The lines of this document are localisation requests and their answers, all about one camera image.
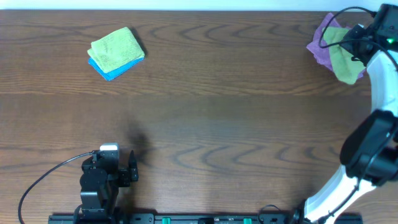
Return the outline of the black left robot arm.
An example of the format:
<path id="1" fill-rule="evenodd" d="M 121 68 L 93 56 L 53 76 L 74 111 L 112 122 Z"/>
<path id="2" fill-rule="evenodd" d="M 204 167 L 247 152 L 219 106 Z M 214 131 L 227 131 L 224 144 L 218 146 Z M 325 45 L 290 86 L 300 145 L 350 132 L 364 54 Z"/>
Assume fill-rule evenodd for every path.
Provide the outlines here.
<path id="1" fill-rule="evenodd" d="M 116 206 L 119 189 L 138 181 L 134 152 L 128 166 L 119 167 L 119 151 L 93 151 L 81 165 L 81 205 L 75 209 L 73 223 L 126 223 L 122 210 Z"/>

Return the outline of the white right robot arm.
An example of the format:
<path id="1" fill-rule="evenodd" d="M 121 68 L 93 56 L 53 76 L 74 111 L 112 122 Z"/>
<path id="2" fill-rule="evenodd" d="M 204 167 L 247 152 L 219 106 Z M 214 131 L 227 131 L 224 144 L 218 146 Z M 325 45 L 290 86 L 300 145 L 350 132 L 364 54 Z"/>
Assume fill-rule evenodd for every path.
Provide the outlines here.
<path id="1" fill-rule="evenodd" d="M 371 80 L 371 114 L 341 148 L 332 178 L 304 201 L 292 223 L 336 223 L 361 196 L 397 180 L 397 26 L 355 26 L 343 39 L 349 53 L 366 66 Z"/>

